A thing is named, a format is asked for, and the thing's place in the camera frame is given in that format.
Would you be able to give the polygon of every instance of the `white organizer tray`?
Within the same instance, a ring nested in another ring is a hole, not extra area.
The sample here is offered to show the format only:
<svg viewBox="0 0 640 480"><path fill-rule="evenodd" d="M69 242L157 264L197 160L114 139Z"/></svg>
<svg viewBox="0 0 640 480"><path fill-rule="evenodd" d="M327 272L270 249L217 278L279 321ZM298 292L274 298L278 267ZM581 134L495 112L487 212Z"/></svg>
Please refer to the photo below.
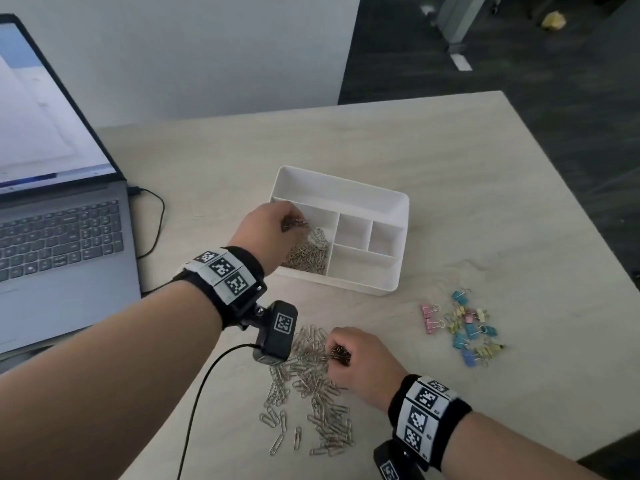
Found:
<svg viewBox="0 0 640 480"><path fill-rule="evenodd" d="M382 296L394 291L409 222L409 197L315 171L283 166L271 201L290 200L330 243L325 274L280 266L276 272Z"/></svg>

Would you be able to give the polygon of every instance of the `keyboard key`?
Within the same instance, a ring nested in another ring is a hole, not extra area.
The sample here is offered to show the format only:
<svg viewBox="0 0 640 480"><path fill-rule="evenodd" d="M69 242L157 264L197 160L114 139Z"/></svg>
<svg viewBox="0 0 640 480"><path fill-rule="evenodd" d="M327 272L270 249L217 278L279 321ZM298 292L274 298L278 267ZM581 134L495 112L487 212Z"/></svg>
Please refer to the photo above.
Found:
<svg viewBox="0 0 640 480"><path fill-rule="evenodd" d="M41 271L51 269L51 259L43 259L42 261L38 261L38 269Z"/></svg>
<svg viewBox="0 0 640 480"><path fill-rule="evenodd" d="M56 256L53 258L53 267L60 267L67 265L67 256Z"/></svg>
<svg viewBox="0 0 640 480"><path fill-rule="evenodd" d="M11 278L20 278L24 274L24 270L22 266L12 267L9 270L9 277Z"/></svg>
<svg viewBox="0 0 640 480"><path fill-rule="evenodd" d="M77 232L74 233L68 233L68 234L62 234L59 238L58 238L60 244L66 244L68 242L74 242L74 241L80 241L80 234Z"/></svg>
<svg viewBox="0 0 640 480"><path fill-rule="evenodd" d="M80 251L75 251L69 254L69 264L75 263L78 261L82 261L82 253Z"/></svg>
<svg viewBox="0 0 640 480"><path fill-rule="evenodd" d="M102 248L91 248L82 251L82 259L92 259L102 256Z"/></svg>
<svg viewBox="0 0 640 480"><path fill-rule="evenodd" d="M62 256L62 254L69 254L73 251L80 250L79 242L69 242L68 244L62 244L62 246L56 246L51 249L53 252L53 256Z"/></svg>

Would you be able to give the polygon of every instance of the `laptop screen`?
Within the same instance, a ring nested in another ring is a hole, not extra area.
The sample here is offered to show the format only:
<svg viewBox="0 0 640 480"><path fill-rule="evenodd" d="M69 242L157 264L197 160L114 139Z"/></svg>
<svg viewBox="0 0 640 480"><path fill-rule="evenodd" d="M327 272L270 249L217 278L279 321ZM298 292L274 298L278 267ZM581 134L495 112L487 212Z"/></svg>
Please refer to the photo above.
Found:
<svg viewBox="0 0 640 480"><path fill-rule="evenodd" d="M14 23L0 23L0 194L114 173Z"/></svg>

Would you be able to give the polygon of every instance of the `white desk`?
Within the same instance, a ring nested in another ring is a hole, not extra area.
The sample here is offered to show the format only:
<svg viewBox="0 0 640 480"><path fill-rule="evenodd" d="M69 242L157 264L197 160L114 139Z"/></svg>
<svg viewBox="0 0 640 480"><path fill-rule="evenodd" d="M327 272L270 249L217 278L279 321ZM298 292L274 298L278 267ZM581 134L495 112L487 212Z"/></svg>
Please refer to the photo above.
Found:
<svg viewBox="0 0 640 480"><path fill-rule="evenodd" d="M141 263L146 289L208 246L225 243L268 199L281 165L405 192L410 229L398 290L377 298L273 275L262 300L298 307L299 326L354 325L378 334L408 370L430 374L478 411L571 458L640 428L640 295L501 93L444 96L302 111L178 121L104 132L129 179L164 197L156 251ZM134 204L140 250L159 205ZM460 286L488 308L508 350L468 369L450 335L427 336L421 301L448 304ZM250 342L226 331L212 357ZM175 478L196 379L126 479ZM356 446L308 456L317 434L309 403L292 394L289 433L258 414L271 380L247 351L226 357L201 396L185 480L377 478L375 446L387 418L347 396ZM293 451L293 430L303 443Z"/></svg>

